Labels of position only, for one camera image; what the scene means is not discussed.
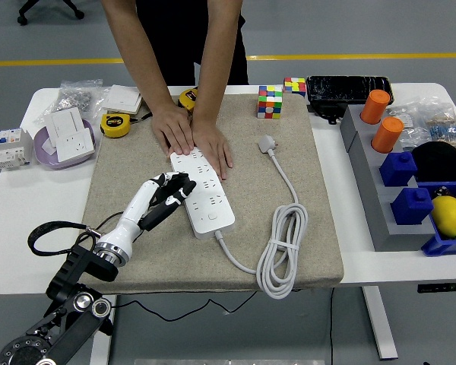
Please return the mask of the person's left hand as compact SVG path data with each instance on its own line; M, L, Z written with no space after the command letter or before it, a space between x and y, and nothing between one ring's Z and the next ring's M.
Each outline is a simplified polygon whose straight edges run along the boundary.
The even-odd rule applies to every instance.
M229 143L216 126L216 122L193 119L191 123L190 145L197 147L214 168L221 180L227 179L227 171L233 167Z

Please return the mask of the person's right hand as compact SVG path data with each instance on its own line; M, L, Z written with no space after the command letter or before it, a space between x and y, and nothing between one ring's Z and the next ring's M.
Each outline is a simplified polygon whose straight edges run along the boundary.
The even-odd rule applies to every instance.
M173 103L152 109L151 127L165 155L189 155L194 147L190 119L187 111Z

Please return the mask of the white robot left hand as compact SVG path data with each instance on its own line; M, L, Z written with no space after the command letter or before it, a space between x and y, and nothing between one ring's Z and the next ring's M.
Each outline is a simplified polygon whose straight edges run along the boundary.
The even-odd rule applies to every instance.
M196 187L187 173L170 172L145 182L124 210L116 228L101 236L94 252L111 256L123 266L131 258L132 244L143 230L150 231L169 217Z

